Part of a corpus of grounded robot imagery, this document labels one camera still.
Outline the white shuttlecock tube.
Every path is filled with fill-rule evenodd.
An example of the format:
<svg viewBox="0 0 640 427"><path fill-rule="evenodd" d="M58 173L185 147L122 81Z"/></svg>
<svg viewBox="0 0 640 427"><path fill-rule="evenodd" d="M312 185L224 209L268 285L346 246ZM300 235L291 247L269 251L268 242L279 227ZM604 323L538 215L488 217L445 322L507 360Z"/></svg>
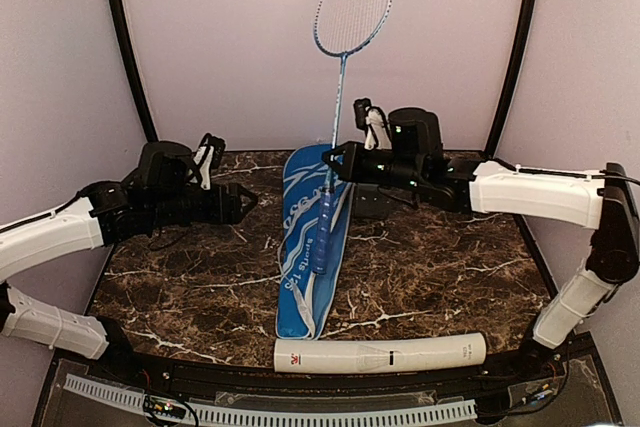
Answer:
<svg viewBox="0 0 640 427"><path fill-rule="evenodd" d="M275 342L274 370L304 374L379 374L477 366L486 359L481 333L386 341Z"/></svg>

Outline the blue badminton racket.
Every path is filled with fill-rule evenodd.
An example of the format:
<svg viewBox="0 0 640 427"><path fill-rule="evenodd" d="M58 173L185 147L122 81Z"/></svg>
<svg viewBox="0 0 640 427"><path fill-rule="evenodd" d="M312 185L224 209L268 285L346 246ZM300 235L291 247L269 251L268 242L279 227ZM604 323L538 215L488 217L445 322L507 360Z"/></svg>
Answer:
<svg viewBox="0 0 640 427"><path fill-rule="evenodd" d="M388 18L393 0L319 0L313 39L325 55L340 61L330 148L337 147L347 60L364 49Z"/></svg>

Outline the grey tube cap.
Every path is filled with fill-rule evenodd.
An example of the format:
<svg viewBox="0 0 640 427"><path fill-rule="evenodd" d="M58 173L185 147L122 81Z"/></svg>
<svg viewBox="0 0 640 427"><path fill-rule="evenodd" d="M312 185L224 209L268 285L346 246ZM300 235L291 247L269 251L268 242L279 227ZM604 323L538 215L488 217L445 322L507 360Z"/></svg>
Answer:
<svg viewBox="0 0 640 427"><path fill-rule="evenodd" d="M393 209L393 201L383 195L377 185L357 184L355 186L354 218L385 220Z"/></svg>

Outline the blue racket cover bag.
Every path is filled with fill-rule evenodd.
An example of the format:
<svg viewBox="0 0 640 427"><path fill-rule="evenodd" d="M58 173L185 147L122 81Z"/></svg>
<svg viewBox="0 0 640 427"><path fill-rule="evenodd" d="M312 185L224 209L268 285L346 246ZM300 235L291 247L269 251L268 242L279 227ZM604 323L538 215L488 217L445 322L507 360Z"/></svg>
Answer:
<svg viewBox="0 0 640 427"><path fill-rule="evenodd" d="M279 248L280 287L276 335L318 338L331 310L349 230L353 186L338 180L332 195L332 224L323 274L312 271L321 189L328 166L328 144L294 151L283 170L284 239Z"/></svg>

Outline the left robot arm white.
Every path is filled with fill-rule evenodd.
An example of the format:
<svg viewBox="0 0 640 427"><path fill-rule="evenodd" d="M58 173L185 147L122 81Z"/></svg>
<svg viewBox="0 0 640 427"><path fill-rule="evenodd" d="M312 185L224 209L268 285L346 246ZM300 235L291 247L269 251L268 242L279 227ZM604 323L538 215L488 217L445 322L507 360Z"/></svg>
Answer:
<svg viewBox="0 0 640 427"><path fill-rule="evenodd" d="M235 225L257 196L238 183L216 184L223 139L205 134L198 148L172 141L146 143L137 167L121 181L99 181L66 203L1 228L1 333L101 359L120 383L141 374L140 359L118 323L74 314L9 284L32 267L67 254L117 245L138 235L193 223Z"/></svg>

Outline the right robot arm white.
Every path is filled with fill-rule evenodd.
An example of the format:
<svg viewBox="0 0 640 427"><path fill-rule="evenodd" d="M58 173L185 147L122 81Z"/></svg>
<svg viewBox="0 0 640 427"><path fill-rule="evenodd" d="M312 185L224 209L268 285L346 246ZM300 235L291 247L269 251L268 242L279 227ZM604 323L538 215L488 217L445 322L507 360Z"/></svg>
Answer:
<svg viewBox="0 0 640 427"><path fill-rule="evenodd" d="M524 348L510 360L521 381L549 363L549 351L599 304L639 271L639 214L624 168L558 171L512 166L500 160L448 158L436 114L405 107L371 121L368 99L354 104L364 142L346 142L322 159L331 178L394 187L449 212L508 213L548 218L592 230L590 254L545 307Z"/></svg>

